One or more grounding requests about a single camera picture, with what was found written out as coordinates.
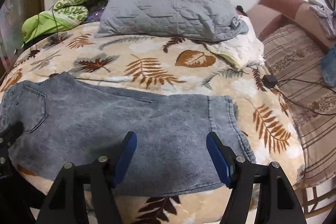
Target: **gray quilted pillow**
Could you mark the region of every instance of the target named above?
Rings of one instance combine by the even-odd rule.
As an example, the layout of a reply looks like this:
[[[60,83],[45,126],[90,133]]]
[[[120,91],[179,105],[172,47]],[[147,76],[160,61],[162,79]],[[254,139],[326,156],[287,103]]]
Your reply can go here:
[[[149,34],[210,42],[247,33],[230,0],[109,0],[96,37]]]

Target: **striped sofa cushion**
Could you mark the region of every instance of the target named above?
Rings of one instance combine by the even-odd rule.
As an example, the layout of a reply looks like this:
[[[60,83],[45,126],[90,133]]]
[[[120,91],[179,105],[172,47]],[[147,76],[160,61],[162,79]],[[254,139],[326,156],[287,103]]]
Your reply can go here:
[[[279,80],[297,78],[325,84],[320,48],[298,27],[286,25],[264,41],[266,65]],[[318,84],[288,81],[279,89],[291,100],[321,113],[336,112],[336,94]],[[315,186],[336,172],[336,116],[322,116],[287,102],[305,156],[305,186]]]

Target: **gray denim jeans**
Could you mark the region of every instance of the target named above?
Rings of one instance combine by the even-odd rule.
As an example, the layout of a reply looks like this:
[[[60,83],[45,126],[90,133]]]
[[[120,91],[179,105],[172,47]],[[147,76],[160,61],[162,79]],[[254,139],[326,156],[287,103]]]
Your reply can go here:
[[[5,92],[0,130],[16,121],[23,122],[24,134],[9,148],[10,158],[51,180],[65,162],[90,163],[134,131],[138,146],[115,190],[119,195],[169,196],[222,186],[206,149],[210,131],[236,155],[255,162],[228,96],[165,96],[95,86],[64,72]]]

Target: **black power adapter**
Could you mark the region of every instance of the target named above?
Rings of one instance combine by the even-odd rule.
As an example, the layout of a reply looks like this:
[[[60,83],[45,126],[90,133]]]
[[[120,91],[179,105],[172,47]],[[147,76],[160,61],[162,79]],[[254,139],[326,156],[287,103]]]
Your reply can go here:
[[[262,82],[266,88],[274,89],[278,83],[278,80],[273,75],[264,75]]]

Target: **brown sofa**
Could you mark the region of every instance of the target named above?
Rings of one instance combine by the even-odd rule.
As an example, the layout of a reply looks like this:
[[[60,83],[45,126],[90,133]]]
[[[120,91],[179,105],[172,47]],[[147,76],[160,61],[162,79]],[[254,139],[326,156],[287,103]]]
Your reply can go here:
[[[303,0],[260,0],[247,12],[264,43],[266,65],[278,80],[301,79],[325,84],[320,59],[336,44]],[[279,84],[289,99],[316,112],[335,113],[336,94],[320,84],[288,81]],[[333,177],[336,170],[336,116],[322,116],[287,101],[305,156],[301,174],[306,187]]]

